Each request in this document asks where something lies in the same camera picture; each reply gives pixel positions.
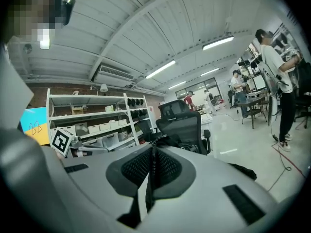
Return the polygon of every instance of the white storage bin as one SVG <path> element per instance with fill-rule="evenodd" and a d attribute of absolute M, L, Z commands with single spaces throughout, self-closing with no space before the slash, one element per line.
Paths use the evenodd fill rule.
<path fill-rule="evenodd" d="M 76 134 L 78 136 L 82 136 L 82 135 L 88 134 L 88 128 L 87 128 L 87 123 L 86 122 L 77 123 L 74 126 L 75 126 L 75 130 L 76 130 Z"/>
<path fill-rule="evenodd" d="M 129 143 L 126 143 L 126 144 L 124 144 L 124 145 L 122 145 L 120 147 L 115 148 L 114 152 L 125 150 L 125 149 L 128 149 L 128 148 L 134 147 L 134 146 L 136 146 L 135 141 L 129 142 Z"/>
<path fill-rule="evenodd" d="M 110 129 L 110 123 L 102 123 L 99 125 L 100 131 L 105 131 Z"/>
<path fill-rule="evenodd" d="M 61 127 L 63 130 L 68 131 L 69 133 L 72 133 L 73 135 L 76 135 L 76 129 L 75 126 L 68 126 L 68 127 Z"/>
<path fill-rule="evenodd" d="M 99 132 L 99 125 L 88 126 L 88 132 L 90 134 Z"/>
<path fill-rule="evenodd" d="M 119 126 L 118 122 L 109 122 L 109 124 L 111 129 L 116 129 Z"/>
<path fill-rule="evenodd" d="M 91 140 L 88 142 L 85 142 L 85 146 L 87 147 L 88 145 L 91 145 L 93 147 L 103 147 L 103 143 L 101 139 L 95 139 L 95 140 Z"/>
<path fill-rule="evenodd" d="M 126 119 L 118 121 L 119 126 L 125 125 L 126 124 Z"/>
<path fill-rule="evenodd" d="M 119 139 L 118 139 L 118 133 L 112 133 L 106 136 L 102 137 L 102 143 L 103 143 L 103 147 L 104 148 L 109 148 L 113 145 L 116 145 L 119 143 Z"/>
<path fill-rule="evenodd" d="M 128 138 L 128 134 L 125 132 L 118 133 L 119 142 L 125 141 Z"/>

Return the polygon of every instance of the fluorescent light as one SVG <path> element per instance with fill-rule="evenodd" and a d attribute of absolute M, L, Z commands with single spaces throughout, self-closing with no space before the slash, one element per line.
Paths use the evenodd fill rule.
<path fill-rule="evenodd" d="M 152 74 L 148 75 L 146 77 L 146 79 L 149 79 L 153 76 L 155 76 L 156 74 L 158 74 L 159 72 L 163 71 L 164 69 L 170 67 L 171 65 L 174 65 L 176 62 L 175 60 L 172 60 L 171 62 L 168 62 L 166 65 L 164 65 L 163 67 L 159 68 L 157 71 L 153 72 Z"/>
<path fill-rule="evenodd" d="M 209 73 L 211 73 L 211 72 L 217 71 L 217 70 L 219 70 L 219 68 L 215 68 L 215 69 L 214 69 L 214 70 L 212 70 L 212 71 L 209 71 L 209 72 L 203 73 L 203 74 L 201 74 L 201 76 L 200 76 L 200 77 L 202 77 L 203 75 L 209 74 Z"/>
<path fill-rule="evenodd" d="M 184 84 L 185 82 L 186 82 L 186 81 L 183 81 L 182 83 L 178 83 L 178 84 L 176 84 L 176 85 L 173 85 L 172 87 L 169 88 L 169 90 L 172 89 L 172 88 L 174 88 L 174 87 L 176 87 L 176 86 L 179 86 L 179 85 L 181 85 L 181 84 Z"/>
<path fill-rule="evenodd" d="M 203 46 L 203 50 L 210 49 L 210 48 L 212 48 L 214 46 L 218 46 L 218 45 L 220 45 L 222 43 L 226 43 L 226 42 L 232 41 L 233 38 L 234 38 L 233 36 L 229 36 L 227 38 L 224 38 L 224 39 L 212 42 L 212 43 L 208 43 L 208 44 Z"/>
<path fill-rule="evenodd" d="M 50 39 L 40 41 L 40 48 L 41 49 L 50 49 Z"/>

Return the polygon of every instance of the white ceiling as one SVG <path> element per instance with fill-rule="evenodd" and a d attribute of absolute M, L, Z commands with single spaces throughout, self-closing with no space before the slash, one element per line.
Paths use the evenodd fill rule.
<path fill-rule="evenodd" d="M 106 63 L 133 75 L 137 87 L 163 92 L 215 67 L 230 69 L 254 38 L 260 6 L 261 0 L 76 0 L 49 50 L 32 42 L 26 54 L 21 40 L 9 44 L 9 54 L 25 79 L 87 82 Z M 225 32 L 234 40 L 202 51 Z M 144 78 L 172 59 L 175 65 Z"/>

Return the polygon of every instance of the sneaker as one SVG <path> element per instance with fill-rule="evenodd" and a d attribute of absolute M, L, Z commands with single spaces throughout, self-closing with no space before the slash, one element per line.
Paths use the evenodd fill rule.
<path fill-rule="evenodd" d="M 282 149 L 282 150 L 290 150 L 291 146 L 287 143 L 287 141 L 283 141 L 283 142 L 278 142 L 278 146 Z"/>
<path fill-rule="evenodd" d="M 290 135 L 290 134 L 286 134 L 285 135 L 285 140 L 287 140 L 287 141 L 291 141 L 293 139 L 293 136 L 292 135 Z"/>

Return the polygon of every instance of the white shelving unit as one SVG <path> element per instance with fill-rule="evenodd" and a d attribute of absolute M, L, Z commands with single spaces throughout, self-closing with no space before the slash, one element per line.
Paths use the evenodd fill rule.
<path fill-rule="evenodd" d="M 142 99 L 144 101 L 144 104 L 142 106 L 138 106 L 138 108 L 130 108 L 127 104 L 127 99 Z M 95 112 L 95 113 L 85 113 L 80 115 L 63 115 L 63 116 L 55 116 L 55 108 L 57 107 L 70 107 L 70 106 L 97 106 L 97 105 L 117 105 L 124 107 L 123 110 L 116 110 L 116 111 L 101 111 L 101 112 Z M 49 114 L 49 107 L 52 106 L 51 114 Z M 109 132 L 116 131 L 118 129 L 122 129 L 125 127 L 130 126 L 133 132 L 133 137 L 129 137 L 128 139 L 119 142 L 116 145 L 113 145 L 109 147 L 109 150 L 112 150 L 116 147 L 119 147 L 129 141 L 135 140 L 136 145 L 139 145 L 138 137 L 142 135 L 142 132 L 136 132 L 134 124 L 137 122 L 133 122 L 131 111 L 135 110 L 143 110 L 147 109 L 148 117 L 143 120 L 150 120 L 150 112 L 148 109 L 147 101 L 145 96 L 142 98 L 133 98 L 133 97 L 127 97 L 126 93 L 123 94 L 122 97 L 118 96 L 95 96 L 95 95 L 51 95 L 50 89 L 47 91 L 47 101 L 46 101 L 46 111 L 47 111 L 47 122 L 48 122 L 48 135 L 50 139 L 50 143 L 52 142 L 51 138 L 51 125 L 54 124 L 55 127 L 62 126 L 63 124 L 67 125 L 74 125 L 79 122 L 86 122 L 89 120 L 104 118 L 104 117 L 115 117 L 115 116 L 121 116 L 121 115 L 127 115 L 129 123 L 125 125 L 121 125 L 117 128 L 105 130 L 105 131 L 99 131 L 95 133 L 89 133 L 87 135 L 81 136 L 82 140 L 87 140 L 88 138 L 96 138 L 104 136 L 109 134 Z M 154 128 L 154 125 L 152 121 L 150 120 L 150 124 L 152 129 Z"/>

